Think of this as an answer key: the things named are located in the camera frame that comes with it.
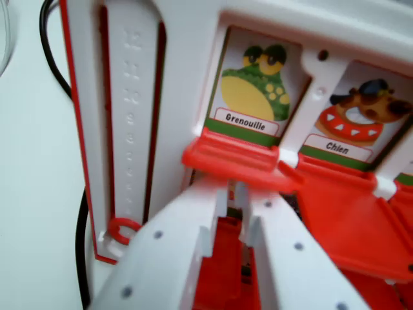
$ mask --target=white plastic arm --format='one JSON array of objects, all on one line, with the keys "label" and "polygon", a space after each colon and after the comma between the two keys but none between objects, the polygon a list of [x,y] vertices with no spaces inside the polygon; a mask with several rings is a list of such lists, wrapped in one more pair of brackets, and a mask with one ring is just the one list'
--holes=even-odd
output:
[{"label": "white plastic arm", "polygon": [[370,309],[278,193],[250,190],[241,237],[254,247],[262,309]]},{"label": "white plastic arm", "polygon": [[191,309],[202,257],[211,256],[227,183],[195,182],[130,242],[91,309]]},{"label": "white plastic arm", "polygon": [[[91,309],[191,309],[226,211],[226,182],[195,182],[138,231]],[[262,309],[368,309],[279,194],[251,191],[244,212]]]}]

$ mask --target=red plastic tab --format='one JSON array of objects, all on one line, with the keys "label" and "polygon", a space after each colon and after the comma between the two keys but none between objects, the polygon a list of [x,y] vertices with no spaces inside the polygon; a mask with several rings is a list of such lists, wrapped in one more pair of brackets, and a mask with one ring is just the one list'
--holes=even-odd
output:
[{"label": "red plastic tab", "polygon": [[374,310],[403,310],[396,290],[384,280],[343,271],[366,303]]},{"label": "red plastic tab", "polygon": [[195,170],[263,189],[298,190],[303,178],[282,161],[277,164],[277,159],[277,147],[269,149],[204,129],[186,148],[182,162]]},{"label": "red plastic tab", "polygon": [[304,223],[340,268],[413,280],[410,236],[387,201],[373,195],[373,175],[302,154],[297,169],[306,181],[297,193]]},{"label": "red plastic tab", "polygon": [[121,226],[128,227],[133,229],[134,231],[140,230],[140,224],[132,221],[129,218],[111,218],[108,225],[108,232],[109,235],[115,239],[117,242],[122,243],[124,245],[128,245],[130,238],[122,236],[120,234]]}]

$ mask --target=red plastic tray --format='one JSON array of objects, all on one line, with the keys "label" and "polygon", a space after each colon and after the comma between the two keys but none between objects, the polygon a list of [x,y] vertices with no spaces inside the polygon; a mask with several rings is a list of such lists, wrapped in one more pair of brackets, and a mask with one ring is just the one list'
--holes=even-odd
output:
[{"label": "red plastic tray", "polygon": [[303,220],[343,269],[407,282],[413,280],[413,247],[393,208],[372,191],[374,177],[300,154],[305,186],[297,199]]},{"label": "red plastic tray", "polygon": [[182,162],[195,170],[243,181],[262,189],[291,193],[303,178],[284,162],[277,164],[278,148],[262,147],[204,129],[184,151]]}]

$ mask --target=screw hole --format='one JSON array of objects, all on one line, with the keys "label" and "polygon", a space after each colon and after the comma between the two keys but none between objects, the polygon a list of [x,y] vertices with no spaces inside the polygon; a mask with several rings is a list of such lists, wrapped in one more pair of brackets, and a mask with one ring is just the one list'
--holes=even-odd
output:
[{"label": "screw hole", "polygon": [[336,306],[337,310],[348,310],[347,305],[344,302],[339,302]]},{"label": "screw hole", "polygon": [[155,239],[159,239],[160,237],[162,237],[162,235],[163,235],[163,232],[162,232],[162,231],[156,231],[156,232],[154,233],[154,238],[155,238]]},{"label": "screw hole", "polygon": [[320,61],[326,61],[328,58],[328,51],[327,50],[321,50],[320,53],[318,53],[318,60]]},{"label": "screw hole", "polygon": [[298,251],[302,251],[304,249],[304,245],[301,242],[296,242],[294,244],[294,247],[296,248],[296,250]]},{"label": "screw hole", "polygon": [[125,286],[121,291],[122,298],[129,298],[130,295],[132,295],[132,288],[130,286]]}]

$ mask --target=green stripe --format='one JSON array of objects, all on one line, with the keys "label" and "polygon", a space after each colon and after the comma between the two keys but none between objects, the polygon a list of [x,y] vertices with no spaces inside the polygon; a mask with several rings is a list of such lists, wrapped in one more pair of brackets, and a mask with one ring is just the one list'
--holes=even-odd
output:
[{"label": "green stripe", "polygon": [[271,147],[278,145],[280,138],[262,134],[253,130],[249,130],[243,127],[233,126],[222,121],[216,121],[212,118],[205,120],[204,126],[211,131],[219,134],[226,134],[227,136],[245,140],[247,142],[263,145],[265,147]]},{"label": "green stripe", "polygon": [[413,185],[413,176],[409,176],[404,173],[401,173],[396,180],[404,185]]},{"label": "green stripe", "polygon": [[352,158],[326,152],[325,150],[320,150],[314,147],[309,147],[308,145],[302,146],[300,152],[307,156],[329,161],[331,163],[338,163],[339,165],[354,168],[354,169],[361,170],[361,171],[368,171],[370,167],[369,163],[364,163],[362,161],[354,160]]}]

